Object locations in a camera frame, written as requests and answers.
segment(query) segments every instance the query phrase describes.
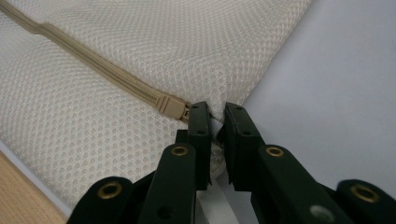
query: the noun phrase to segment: screw hole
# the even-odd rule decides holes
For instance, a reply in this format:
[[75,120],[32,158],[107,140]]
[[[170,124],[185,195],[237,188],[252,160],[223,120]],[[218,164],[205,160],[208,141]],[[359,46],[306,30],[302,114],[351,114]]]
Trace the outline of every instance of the screw hole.
[[357,198],[364,200],[367,203],[377,203],[379,201],[379,195],[366,186],[358,184],[352,186],[350,190]]
[[122,185],[117,181],[105,183],[98,190],[98,197],[101,199],[111,199],[119,195],[122,191]]
[[329,209],[327,209],[321,205],[312,205],[309,208],[309,210],[313,217],[319,219],[322,222],[334,223],[334,221],[335,221],[335,218],[334,218],[334,215],[332,214],[332,212]]
[[285,152],[278,147],[268,147],[265,149],[265,152],[273,157],[281,157],[285,154]]
[[189,152],[189,150],[185,147],[174,147],[172,148],[171,152],[175,156],[184,156]]
[[158,209],[157,216],[161,219],[169,219],[174,215],[174,209],[169,205],[163,205]]

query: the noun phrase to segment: white mesh fabric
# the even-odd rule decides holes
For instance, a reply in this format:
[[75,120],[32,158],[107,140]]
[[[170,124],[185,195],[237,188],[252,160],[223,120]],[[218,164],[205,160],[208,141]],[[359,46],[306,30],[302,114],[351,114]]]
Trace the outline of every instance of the white mesh fabric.
[[9,2],[156,89],[208,101],[220,119],[226,101],[243,103],[310,1]]
[[[101,178],[153,171],[187,128],[2,13],[0,80],[0,138],[72,207]],[[223,159],[213,149],[216,174]]]

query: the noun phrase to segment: wooden surface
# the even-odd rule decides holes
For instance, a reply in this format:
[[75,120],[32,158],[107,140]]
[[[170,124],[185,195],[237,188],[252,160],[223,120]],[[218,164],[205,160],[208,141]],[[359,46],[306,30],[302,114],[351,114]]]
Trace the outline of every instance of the wooden surface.
[[64,214],[0,152],[0,224],[65,222]]

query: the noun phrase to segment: beige zipper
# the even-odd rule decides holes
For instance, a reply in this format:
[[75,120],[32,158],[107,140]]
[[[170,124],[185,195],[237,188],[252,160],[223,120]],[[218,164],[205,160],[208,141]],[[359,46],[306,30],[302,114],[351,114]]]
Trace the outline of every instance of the beige zipper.
[[190,103],[150,87],[142,80],[102,58],[86,48],[60,29],[48,23],[36,23],[19,12],[14,6],[0,0],[0,9],[12,20],[32,34],[43,35],[50,39],[107,80],[128,91],[132,96],[154,106],[161,113],[187,122]]

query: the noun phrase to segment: zipper pull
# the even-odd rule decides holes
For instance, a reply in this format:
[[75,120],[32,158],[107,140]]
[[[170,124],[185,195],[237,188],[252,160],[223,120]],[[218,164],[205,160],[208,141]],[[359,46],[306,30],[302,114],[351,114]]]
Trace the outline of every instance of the zipper pull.
[[189,121],[190,104],[178,99],[176,96],[162,96],[155,107],[163,114],[183,122]]

